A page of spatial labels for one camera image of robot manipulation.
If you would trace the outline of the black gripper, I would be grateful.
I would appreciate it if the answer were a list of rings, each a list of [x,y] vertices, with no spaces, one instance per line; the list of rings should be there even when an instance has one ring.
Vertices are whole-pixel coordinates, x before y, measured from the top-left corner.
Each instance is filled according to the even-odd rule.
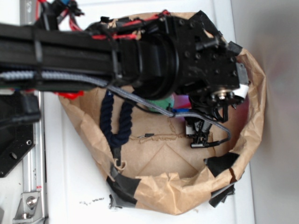
[[[248,88],[240,52],[206,15],[162,15],[161,96],[187,95],[193,112],[226,122],[228,107],[241,104]]]

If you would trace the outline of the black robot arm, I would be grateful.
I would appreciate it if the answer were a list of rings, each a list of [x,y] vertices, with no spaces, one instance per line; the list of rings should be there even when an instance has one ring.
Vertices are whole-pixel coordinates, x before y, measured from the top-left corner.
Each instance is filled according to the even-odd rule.
[[[0,86],[77,92],[99,78],[101,87],[130,85],[148,100],[187,95],[192,108],[219,119],[218,108],[242,103],[249,90],[241,50],[203,12],[77,32],[1,24]]]

